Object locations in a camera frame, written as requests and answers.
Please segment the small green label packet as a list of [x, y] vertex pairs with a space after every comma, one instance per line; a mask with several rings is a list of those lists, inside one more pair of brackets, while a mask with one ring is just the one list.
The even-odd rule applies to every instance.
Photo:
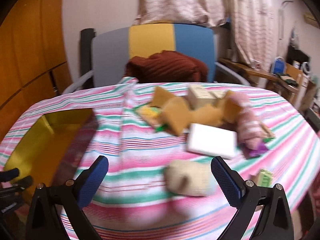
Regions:
[[273, 180], [273, 173], [267, 169], [261, 168], [259, 172], [252, 177], [253, 182], [257, 186], [271, 187]]

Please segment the cream sock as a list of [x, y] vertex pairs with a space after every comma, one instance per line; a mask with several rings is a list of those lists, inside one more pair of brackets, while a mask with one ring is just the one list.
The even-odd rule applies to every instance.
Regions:
[[217, 188], [209, 163], [173, 160], [164, 169], [164, 179], [168, 191], [184, 196], [210, 196]]

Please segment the pink striped sock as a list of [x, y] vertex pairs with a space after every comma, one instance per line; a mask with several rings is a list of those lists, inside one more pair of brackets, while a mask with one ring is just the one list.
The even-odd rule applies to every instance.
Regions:
[[228, 98], [240, 107], [240, 113], [236, 117], [238, 142], [244, 144], [249, 150], [258, 150], [263, 142], [263, 132], [248, 96], [245, 93], [232, 92]]

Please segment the green cracker packet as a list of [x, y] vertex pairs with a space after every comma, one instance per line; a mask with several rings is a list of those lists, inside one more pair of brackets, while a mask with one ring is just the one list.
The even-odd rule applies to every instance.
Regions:
[[148, 103], [137, 106], [133, 109], [135, 113], [151, 126], [155, 132], [164, 132], [167, 125], [160, 119], [161, 109], [158, 107], [150, 107]]

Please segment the purple rolled sock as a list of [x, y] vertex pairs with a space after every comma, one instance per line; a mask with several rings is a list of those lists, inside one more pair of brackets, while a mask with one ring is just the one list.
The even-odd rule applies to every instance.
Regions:
[[246, 145], [243, 146], [243, 153], [246, 158], [257, 158], [268, 151], [267, 146], [263, 141], [259, 142], [256, 150], [249, 149]]

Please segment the white foam block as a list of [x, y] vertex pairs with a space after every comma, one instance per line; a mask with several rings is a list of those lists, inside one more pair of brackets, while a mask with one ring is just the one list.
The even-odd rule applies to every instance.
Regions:
[[237, 133], [213, 126], [191, 124], [186, 149], [197, 154], [233, 159], [238, 155]]

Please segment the gold storage box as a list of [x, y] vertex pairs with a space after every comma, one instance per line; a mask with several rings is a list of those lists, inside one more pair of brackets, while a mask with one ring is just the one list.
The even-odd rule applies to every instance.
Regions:
[[23, 192], [23, 198], [30, 202], [39, 183], [55, 186], [72, 179], [98, 126], [91, 108], [38, 118], [4, 165], [4, 170], [18, 168], [19, 179], [32, 176], [33, 184]]

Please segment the striped pink green tablecloth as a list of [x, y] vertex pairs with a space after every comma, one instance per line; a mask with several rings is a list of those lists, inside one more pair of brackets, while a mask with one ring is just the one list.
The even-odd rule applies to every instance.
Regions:
[[[253, 159], [241, 153], [228, 161], [242, 178], [261, 168], [283, 185], [290, 209], [302, 201], [319, 172], [319, 138], [284, 98], [269, 90], [224, 83], [205, 83], [211, 91], [247, 94], [253, 111], [275, 134], [268, 151]], [[124, 83], [80, 90], [43, 100], [25, 111], [1, 142], [1, 164], [43, 114], [92, 108], [98, 129], [79, 165], [88, 168], [104, 155], [109, 171], [91, 204], [84, 209], [103, 239], [217, 239], [235, 213], [216, 188], [203, 198], [176, 196], [165, 190], [163, 169], [174, 159], [210, 163], [210, 157], [185, 150], [186, 135], [156, 133], [133, 109], [151, 100], [155, 85]]]

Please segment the small yellow sponge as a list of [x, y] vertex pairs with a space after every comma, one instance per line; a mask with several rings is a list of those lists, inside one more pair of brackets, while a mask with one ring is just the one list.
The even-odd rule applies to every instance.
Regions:
[[234, 124], [242, 111], [242, 107], [236, 101], [236, 92], [228, 90], [219, 102], [223, 120]]

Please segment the large yellow sponge wedge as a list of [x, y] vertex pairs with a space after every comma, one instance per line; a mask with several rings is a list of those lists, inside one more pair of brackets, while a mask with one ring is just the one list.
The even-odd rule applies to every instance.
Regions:
[[184, 98], [174, 97], [162, 106], [159, 118], [172, 134], [180, 136], [191, 122], [191, 111]]

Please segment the cream box right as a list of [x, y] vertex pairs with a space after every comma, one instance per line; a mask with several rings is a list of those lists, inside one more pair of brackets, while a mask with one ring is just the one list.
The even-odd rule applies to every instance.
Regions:
[[210, 93], [215, 100], [220, 100], [225, 97], [226, 91], [225, 90], [211, 90]]

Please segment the cream box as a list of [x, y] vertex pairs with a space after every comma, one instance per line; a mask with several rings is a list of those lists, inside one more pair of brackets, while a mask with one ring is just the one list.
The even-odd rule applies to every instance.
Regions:
[[220, 100], [225, 97], [226, 91], [225, 90], [211, 90], [210, 93], [215, 100]]
[[196, 110], [206, 105], [214, 105], [215, 98], [202, 85], [189, 85], [187, 100], [191, 109]]

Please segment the yellow sponge back left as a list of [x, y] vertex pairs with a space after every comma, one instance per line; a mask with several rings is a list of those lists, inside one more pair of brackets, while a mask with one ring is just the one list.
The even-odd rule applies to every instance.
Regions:
[[167, 91], [162, 87], [156, 86], [153, 93], [153, 98], [150, 101], [149, 106], [162, 108], [167, 101], [174, 97], [175, 95], [171, 92]]

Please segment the cream box left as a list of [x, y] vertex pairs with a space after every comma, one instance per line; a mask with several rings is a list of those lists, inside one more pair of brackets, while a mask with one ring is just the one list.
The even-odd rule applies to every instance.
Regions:
[[196, 110], [206, 105], [214, 105], [215, 98], [202, 85], [189, 85], [187, 100], [191, 109]]

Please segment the grey yellow blue chair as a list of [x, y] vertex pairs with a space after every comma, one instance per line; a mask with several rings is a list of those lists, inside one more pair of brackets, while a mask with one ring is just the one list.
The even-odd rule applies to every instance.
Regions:
[[87, 44], [80, 46], [80, 61], [88, 63], [91, 68], [64, 93], [78, 90], [88, 80], [92, 80], [93, 87], [114, 85], [124, 76], [131, 58], [148, 58], [163, 51], [177, 51], [205, 63], [208, 82], [213, 82], [215, 74], [221, 72], [232, 78], [234, 83], [249, 85], [242, 76], [218, 63], [212, 29], [191, 24], [155, 23], [120, 28], [100, 35], [92, 32]]

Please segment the wooden side desk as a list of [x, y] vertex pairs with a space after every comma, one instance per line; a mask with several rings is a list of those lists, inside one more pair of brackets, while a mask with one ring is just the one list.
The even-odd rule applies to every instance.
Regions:
[[231, 68], [232, 70], [237, 70], [251, 85], [257, 86], [258, 83], [252, 80], [252, 77], [265, 79], [266, 88], [270, 90], [271, 86], [273, 87], [272, 91], [278, 93], [283, 98], [285, 98], [289, 103], [294, 105], [294, 98], [298, 93], [298, 89], [288, 85], [284, 80], [279, 78], [276, 75], [273, 75], [264, 70], [255, 70], [244, 64], [233, 62], [229, 59], [219, 58], [218, 62]]

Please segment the wooden wardrobe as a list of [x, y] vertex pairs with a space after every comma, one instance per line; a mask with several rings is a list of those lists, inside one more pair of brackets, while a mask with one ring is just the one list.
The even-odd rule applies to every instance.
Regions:
[[30, 106], [71, 82], [62, 0], [17, 0], [1, 23], [1, 137]]

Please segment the dark red quilted cushion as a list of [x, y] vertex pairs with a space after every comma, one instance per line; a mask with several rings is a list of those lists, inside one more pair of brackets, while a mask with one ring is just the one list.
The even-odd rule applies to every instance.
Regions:
[[148, 58], [131, 58], [124, 75], [134, 77], [140, 83], [206, 82], [208, 67], [194, 57], [164, 50]]

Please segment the white red mug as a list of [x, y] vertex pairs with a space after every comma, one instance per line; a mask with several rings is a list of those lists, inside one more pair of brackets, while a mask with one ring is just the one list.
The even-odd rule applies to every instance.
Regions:
[[259, 71], [261, 70], [261, 67], [262, 67], [262, 64], [260, 61], [257, 61], [257, 60], [251, 61], [251, 68], [253, 68], [254, 70]]

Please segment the pink patterned curtain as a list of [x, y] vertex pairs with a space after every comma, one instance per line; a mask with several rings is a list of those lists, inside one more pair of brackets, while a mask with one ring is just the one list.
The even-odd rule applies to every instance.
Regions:
[[187, 23], [218, 27], [231, 21], [240, 61], [268, 71], [274, 52], [271, 0], [139, 0], [136, 25]]

